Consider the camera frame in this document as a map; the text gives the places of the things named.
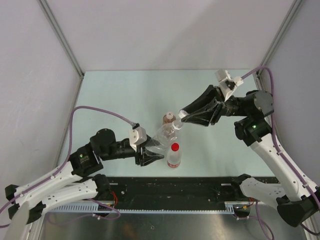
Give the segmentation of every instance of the bottle with brown liquid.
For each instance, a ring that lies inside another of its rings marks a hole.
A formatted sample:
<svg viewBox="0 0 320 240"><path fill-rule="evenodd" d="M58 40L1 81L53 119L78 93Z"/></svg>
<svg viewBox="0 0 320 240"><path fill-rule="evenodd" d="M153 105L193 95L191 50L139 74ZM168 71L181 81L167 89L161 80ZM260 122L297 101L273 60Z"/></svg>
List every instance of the bottle with brown liquid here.
<svg viewBox="0 0 320 240"><path fill-rule="evenodd" d="M176 116L173 114L173 112L168 111L166 115L163 116L162 125L172 123L174 120L176 120Z"/></svg>

